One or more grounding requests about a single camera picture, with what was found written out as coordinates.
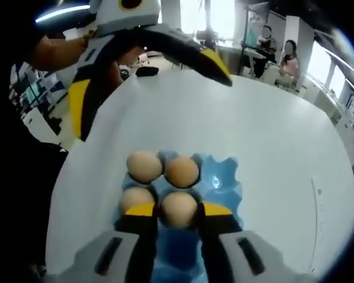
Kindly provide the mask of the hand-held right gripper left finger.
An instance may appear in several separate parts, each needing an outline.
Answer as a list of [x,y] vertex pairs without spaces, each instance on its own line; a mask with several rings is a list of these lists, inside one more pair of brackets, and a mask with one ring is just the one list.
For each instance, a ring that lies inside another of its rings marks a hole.
[[150,282],[158,234],[157,204],[134,205],[80,248],[73,264],[46,282]]

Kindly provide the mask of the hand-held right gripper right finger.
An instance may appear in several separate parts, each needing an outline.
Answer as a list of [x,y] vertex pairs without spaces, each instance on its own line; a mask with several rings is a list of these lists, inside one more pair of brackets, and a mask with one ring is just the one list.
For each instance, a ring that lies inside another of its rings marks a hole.
[[309,282],[289,268],[282,253],[252,231],[243,231],[231,210],[203,201],[198,208],[202,257],[209,282]]

